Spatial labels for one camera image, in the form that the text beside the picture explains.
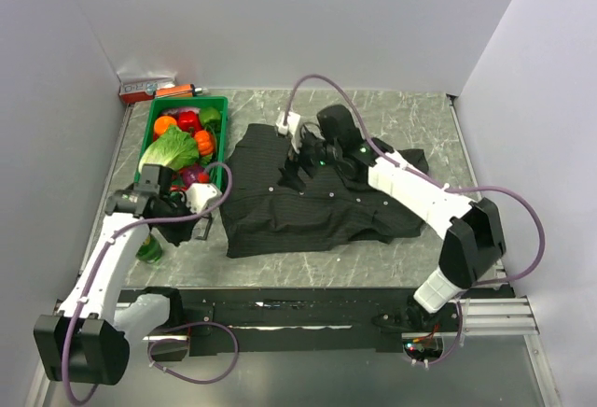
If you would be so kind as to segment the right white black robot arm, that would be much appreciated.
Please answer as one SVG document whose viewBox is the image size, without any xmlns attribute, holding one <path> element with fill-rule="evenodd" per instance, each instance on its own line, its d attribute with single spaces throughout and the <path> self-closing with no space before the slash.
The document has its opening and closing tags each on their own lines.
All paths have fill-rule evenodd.
<svg viewBox="0 0 597 407">
<path fill-rule="evenodd" d="M 412 327 L 430 330 L 440 319 L 440 309 L 472 288 L 505 254 L 497 206 L 428 181 L 400 152 L 365 138 L 343 105 L 326 107 L 317 119 L 319 135 L 309 132 L 295 112 L 283 112 L 276 120 L 276 132 L 290 141 L 283 182 L 303 190 L 299 169 L 313 175 L 316 167 L 330 165 L 346 179 L 402 204 L 437 234 L 443 242 L 437 268 L 416 289 L 407 310 Z"/>
</svg>

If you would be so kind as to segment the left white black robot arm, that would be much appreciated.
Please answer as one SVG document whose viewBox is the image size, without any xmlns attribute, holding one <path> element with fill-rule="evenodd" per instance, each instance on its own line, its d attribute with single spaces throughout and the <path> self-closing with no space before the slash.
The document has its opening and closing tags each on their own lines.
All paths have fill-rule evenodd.
<svg viewBox="0 0 597 407">
<path fill-rule="evenodd" d="M 185 312 L 175 288 L 152 287 L 118 313 L 125 274 L 151 232 L 150 220 L 171 244 L 191 237 L 195 223 L 181 194 L 171 193 L 174 170 L 146 164 L 139 180 L 115 191 L 105 206 L 100 238 L 74 289 L 57 313 L 40 316 L 35 343 L 51 381 L 115 385 L 123 376 L 131 349 L 149 332 L 173 334 Z"/>
</svg>

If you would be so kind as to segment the black pinstriped shirt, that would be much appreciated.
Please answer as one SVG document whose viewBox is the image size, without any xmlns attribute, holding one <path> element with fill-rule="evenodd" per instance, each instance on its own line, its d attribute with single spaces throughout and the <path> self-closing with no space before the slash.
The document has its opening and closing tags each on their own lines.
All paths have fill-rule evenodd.
<svg viewBox="0 0 597 407">
<path fill-rule="evenodd" d="M 301 173 L 304 191 L 279 185 L 289 148 L 273 126 L 251 123 L 229 156 L 232 188 L 220 207 L 230 258 L 327 251 L 353 241 L 417 237 L 423 221 L 401 203 L 331 166 Z"/>
</svg>

